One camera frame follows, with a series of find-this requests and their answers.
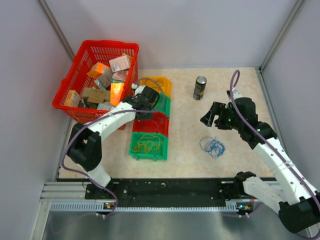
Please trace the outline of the yellow box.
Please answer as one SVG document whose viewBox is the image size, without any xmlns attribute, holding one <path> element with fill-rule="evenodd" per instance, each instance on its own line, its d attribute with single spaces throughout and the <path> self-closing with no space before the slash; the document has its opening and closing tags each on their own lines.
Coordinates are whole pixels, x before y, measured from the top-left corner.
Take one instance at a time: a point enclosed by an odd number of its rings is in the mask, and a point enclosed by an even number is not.
<svg viewBox="0 0 320 240">
<path fill-rule="evenodd" d="M 66 107 L 77 108 L 80 101 L 81 96 L 75 90 L 70 90 L 63 105 Z"/>
</svg>

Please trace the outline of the green plastic bin upper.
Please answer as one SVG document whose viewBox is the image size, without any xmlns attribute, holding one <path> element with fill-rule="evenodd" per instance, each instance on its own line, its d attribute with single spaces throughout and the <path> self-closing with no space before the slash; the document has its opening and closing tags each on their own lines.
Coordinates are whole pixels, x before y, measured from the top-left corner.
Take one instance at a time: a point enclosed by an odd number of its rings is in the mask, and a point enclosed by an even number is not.
<svg viewBox="0 0 320 240">
<path fill-rule="evenodd" d="M 161 93 L 159 94 L 159 99 L 157 104 L 152 109 L 153 110 L 159 109 L 160 106 L 162 106 L 162 108 L 158 112 L 161 112 L 169 117 L 171 113 L 171 99 L 168 96 L 163 95 Z"/>
</svg>

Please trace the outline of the green plastic bin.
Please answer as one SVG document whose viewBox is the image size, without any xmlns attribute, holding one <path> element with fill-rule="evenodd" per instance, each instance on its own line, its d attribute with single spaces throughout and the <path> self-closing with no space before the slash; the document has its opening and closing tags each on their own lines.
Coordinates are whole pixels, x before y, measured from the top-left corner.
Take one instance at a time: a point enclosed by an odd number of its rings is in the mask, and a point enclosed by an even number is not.
<svg viewBox="0 0 320 240">
<path fill-rule="evenodd" d="M 132 132 L 128 154 L 136 160 L 168 159 L 168 137 L 160 133 Z"/>
<path fill-rule="evenodd" d="M 159 109 L 160 106 L 162 106 L 162 108 L 158 112 L 161 112 L 169 117 L 171 113 L 171 99 L 168 96 L 163 95 L 161 93 L 159 94 L 159 99 L 157 104 L 152 109 L 153 110 Z"/>
</svg>

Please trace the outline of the brown cardboard box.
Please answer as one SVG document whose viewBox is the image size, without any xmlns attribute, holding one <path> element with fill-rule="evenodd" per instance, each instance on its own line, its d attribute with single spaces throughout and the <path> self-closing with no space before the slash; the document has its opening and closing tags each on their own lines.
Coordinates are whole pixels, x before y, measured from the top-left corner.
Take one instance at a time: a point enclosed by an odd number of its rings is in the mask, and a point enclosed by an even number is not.
<svg viewBox="0 0 320 240">
<path fill-rule="evenodd" d="M 104 103 L 110 101 L 111 92 L 109 90 L 84 88 L 81 97 L 89 103 Z"/>
</svg>

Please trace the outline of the red plastic bin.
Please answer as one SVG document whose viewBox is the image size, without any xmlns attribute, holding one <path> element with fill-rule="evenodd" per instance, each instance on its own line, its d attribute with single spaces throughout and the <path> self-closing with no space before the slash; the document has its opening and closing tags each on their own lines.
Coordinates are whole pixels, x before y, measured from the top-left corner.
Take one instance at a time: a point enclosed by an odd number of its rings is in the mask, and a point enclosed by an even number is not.
<svg viewBox="0 0 320 240">
<path fill-rule="evenodd" d="M 153 117 L 147 120 L 134 120 L 132 131 L 139 133 L 155 133 L 169 136 L 170 118 L 162 112 L 153 113 Z"/>
</svg>

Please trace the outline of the bright orange box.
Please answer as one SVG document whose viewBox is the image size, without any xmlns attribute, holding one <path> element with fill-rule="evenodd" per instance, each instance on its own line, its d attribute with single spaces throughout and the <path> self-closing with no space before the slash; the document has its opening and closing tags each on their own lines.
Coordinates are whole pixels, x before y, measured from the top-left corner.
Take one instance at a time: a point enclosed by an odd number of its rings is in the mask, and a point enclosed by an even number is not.
<svg viewBox="0 0 320 240">
<path fill-rule="evenodd" d="M 113 82 L 110 85 L 110 103 L 117 106 L 121 101 L 121 95 L 124 89 L 123 82 Z"/>
</svg>

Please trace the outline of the dark drink can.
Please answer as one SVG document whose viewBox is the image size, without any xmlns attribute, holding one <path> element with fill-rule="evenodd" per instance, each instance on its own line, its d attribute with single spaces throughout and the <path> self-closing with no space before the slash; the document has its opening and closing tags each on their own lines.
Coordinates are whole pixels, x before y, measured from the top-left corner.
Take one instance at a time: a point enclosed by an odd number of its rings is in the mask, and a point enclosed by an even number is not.
<svg viewBox="0 0 320 240">
<path fill-rule="evenodd" d="M 203 98 L 207 79 L 204 76 L 198 76 L 195 80 L 195 87 L 193 91 L 193 98 L 195 100 L 201 100 Z"/>
</svg>

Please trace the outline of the green plastic bin lower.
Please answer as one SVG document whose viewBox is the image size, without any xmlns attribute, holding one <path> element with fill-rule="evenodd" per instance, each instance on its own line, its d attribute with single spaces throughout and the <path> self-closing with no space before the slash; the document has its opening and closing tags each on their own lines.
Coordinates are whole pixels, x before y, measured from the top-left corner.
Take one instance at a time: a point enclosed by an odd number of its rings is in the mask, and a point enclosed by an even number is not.
<svg viewBox="0 0 320 240">
<path fill-rule="evenodd" d="M 160 133 L 132 132 L 128 154 L 136 160 L 168 159 L 168 137 Z"/>
</svg>

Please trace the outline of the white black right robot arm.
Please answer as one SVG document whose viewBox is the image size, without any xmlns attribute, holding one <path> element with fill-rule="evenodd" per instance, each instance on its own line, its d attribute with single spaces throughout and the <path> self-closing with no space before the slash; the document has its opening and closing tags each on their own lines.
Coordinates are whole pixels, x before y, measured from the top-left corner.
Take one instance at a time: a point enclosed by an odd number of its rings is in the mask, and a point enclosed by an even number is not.
<svg viewBox="0 0 320 240">
<path fill-rule="evenodd" d="M 207 127 L 236 130 L 264 161 L 281 187 L 270 186 L 250 171 L 239 172 L 233 185 L 237 197 L 255 197 L 272 209 L 293 234 L 311 227 L 319 228 L 320 192 L 290 160 L 272 127 L 258 120 L 256 104 L 251 98 L 240 97 L 235 103 L 215 101 L 200 121 Z"/>
</svg>

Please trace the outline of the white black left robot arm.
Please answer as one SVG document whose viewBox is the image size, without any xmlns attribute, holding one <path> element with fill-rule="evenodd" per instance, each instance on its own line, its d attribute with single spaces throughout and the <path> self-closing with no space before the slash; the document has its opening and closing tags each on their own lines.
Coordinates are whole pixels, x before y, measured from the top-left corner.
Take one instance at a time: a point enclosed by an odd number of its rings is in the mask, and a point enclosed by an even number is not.
<svg viewBox="0 0 320 240">
<path fill-rule="evenodd" d="M 94 181 L 96 192 L 109 198 L 114 191 L 111 176 L 102 166 L 103 141 L 123 125 L 138 119 L 148 120 L 153 116 L 160 94 L 149 86 L 138 86 L 134 96 L 124 98 L 113 110 L 86 124 L 77 123 L 71 131 L 66 155 L 85 171 L 85 176 Z"/>
</svg>

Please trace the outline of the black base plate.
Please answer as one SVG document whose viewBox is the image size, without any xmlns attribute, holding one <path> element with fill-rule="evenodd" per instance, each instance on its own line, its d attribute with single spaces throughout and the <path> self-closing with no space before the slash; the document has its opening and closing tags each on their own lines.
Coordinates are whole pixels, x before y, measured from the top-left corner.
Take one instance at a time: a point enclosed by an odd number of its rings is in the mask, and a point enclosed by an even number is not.
<svg viewBox="0 0 320 240">
<path fill-rule="evenodd" d="M 113 178 L 106 188 L 122 208 L 224 207 L 231 200 L 251 202 L 250 196 L 239 194 L 231 178 Z"/>
</svg>

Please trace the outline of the pink white box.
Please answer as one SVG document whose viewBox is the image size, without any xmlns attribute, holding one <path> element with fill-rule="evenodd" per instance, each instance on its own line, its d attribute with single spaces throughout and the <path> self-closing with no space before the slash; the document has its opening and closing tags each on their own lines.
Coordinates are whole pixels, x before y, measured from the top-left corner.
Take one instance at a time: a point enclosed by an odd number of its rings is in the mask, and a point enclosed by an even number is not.
<svg viewBox="0 0 320 240">
<path fill-rule="evenodd" d="M 115 72 L 127 70 L 131 67 L 131 58 L 128 55 L 122 55 L 109 60 L 111 70 Z"/>
</svg>

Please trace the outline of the yellow plastic bin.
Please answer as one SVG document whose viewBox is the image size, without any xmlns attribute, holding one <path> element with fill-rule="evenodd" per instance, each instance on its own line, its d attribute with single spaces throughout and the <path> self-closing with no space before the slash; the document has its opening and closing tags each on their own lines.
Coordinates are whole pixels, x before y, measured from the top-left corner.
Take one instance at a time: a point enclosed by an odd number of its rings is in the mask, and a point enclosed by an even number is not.
<svg viewBox="0 0 320 240">
<path fill-rule="evenodd" d="M 139 82 L 140 85 L 146 85 L 158 93 L 164 93 L 167 97 L 171 98 L 172 95 L 172 82 L 165 76 L 143 76 Z"/>
</svg>

